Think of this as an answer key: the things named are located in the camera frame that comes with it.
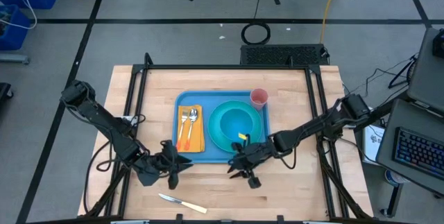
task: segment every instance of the knife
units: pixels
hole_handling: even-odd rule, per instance
[[[204,207],[201,207],[201,206],[198,206],[198,205],[195,205],[195,204],[191,204],[191,203],[186,203],[185,201],[181,201],[181,200],[173,198],[171,196],[165,196],[162,193],[159,193],[159,196],[162,197],[165,200],[171,201],[172,203],[181,204],[181,205],[184,205],[185,207],[189,207],[190,209],[194,209],[197,212],[200,212],[200,213],[203,213],[203,214],[207,213],[207,209],[204,208]]]

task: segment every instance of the wooden table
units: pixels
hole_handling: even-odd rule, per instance
[[[131,66],[115,66],[105,102],[105,108],[113,115],[121,116],[126,101]],[[338,67],[321,67],[327,104],[343,96]],[[314,83],[318,113],[321,105],[316,79]],[[173,131],[173,111],[177,95],[186,90],[253,89],[264,88],[269,95],[271,132],[294,129],[312,119],[305,80],[301,70],[148,70],[142,114],[146,121],[139,125],[137,134],[152,152],[161,149],[160,141],[170,139]],[[137,95],[133,97],[134,114]],[[351,130],[344,130],[344,138],[355,141]],[[106,142],[98,134],[94,152]],[[369,215],[373,215],[366,181],[357,149],[338,141],[336,149],[341,166],[343,183],[356,202]],[[93,168],[108,159],[108,152],[101,152]],[[286,157],[292,162],[293,155]],[[169,190],[167,179],[158,180],[152,187],[143,187],[134,172],[131,174],[124,218],[128,219],[175,219],[183,214],[184,219],[206,220],[276,220],[284,215],[285,220],[327,220],[325,192],[315,148],[315,137],[302,141],[297,148],[297,166],[287,169],[280,160],[270,159],[255,169],[262,186],[250,189],[245,179],[229,179],[225,164],[195,164],[179,174],[179,185]],[[101,197],[110,183],[111,170],[107,173],[92,169],[89,177],[88,205]],[[337,190],[332,185],[336,215],[340,216]],[[181,205],[161,199],[164,193],[208,208],[201,214]],[[117,212],[120,189],[114,199],[113,213]]]

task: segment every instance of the yellow object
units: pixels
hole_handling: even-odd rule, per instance
[[[332,2],[332,0],[328,0],[327,7],[325,8],[325,11],[324,11],[324,19],[322,20],[321,40],[319,41],[319,43],[321,43],[321,44],[324,42],[325,20],[327,20],[328,8],[330,7],[331,2]]]
[[[179,139],[179,129],[182,125],[182,112],[184,110],[191,112],[192,108],[197,109],[197,120],[193,123],[193,128],[191,129],[191,138],[189,140],[189,149],[185,150],[187,146],[189,127],[191,126],[191,121],[189,118],[184,122],[182,138]],[[202,106],[179,106],[178,109],[178,143],[176,148],[178,152],[181,153],[197,153],[203,152],[205,150],[205,138],[203,136],[203,112]]]
[[[239,138],[242,140],[247,140],[247,136],[245,136],[244,134],[239,133]]]

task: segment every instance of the blue tray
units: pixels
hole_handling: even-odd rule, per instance
[[[187,91],[181,93],[174,105],[174,120],[173,120],[173,144],[175,145],[178,138],[178,106],[202,105],[203,111],[203,134],[205,136],[205,151],[200,153],[181,153],[184,157],[193,160],[193,163],[227,163],[233,158],[234,153],[221,150],[214,144],[208,134],[206,128],[208,119],[213,110],[220,104],[238,100],[245,103],[250,103],[251,91]],[[270,123],[268,122],[268,109],[265,105],[259,111],[262,118],[263,128],[260,138],[261,142],[266,140],[270,133]]]

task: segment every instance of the teal bowl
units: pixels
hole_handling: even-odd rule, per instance
[[[241,101],[228,101],[217,106],[208,120],[210,138],[220,149],[235,152],[232,142],[242,143],[241,134],[249,134],[251,143],[258,142],[262,119],[255,108]]]

